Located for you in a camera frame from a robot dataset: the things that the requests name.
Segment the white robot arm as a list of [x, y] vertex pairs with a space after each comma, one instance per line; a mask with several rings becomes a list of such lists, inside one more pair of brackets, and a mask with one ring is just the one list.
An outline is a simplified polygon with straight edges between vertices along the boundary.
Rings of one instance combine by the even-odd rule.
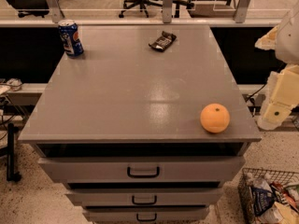
[[299, 105], [299, 3], [255, 43], [258, 49], [275, 51], [286, 64], [280, 72], [271, 72], [268, 89], [257, 124], [263, 130], [275, 130]]

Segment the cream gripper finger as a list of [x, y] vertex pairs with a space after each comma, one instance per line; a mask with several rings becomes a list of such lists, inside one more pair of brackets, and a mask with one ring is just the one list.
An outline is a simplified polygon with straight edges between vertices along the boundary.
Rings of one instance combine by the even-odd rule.
[[291, 114], [293, 109], [293, 105], [263, 102], [257, 124], [263, 130], [275, 130]]

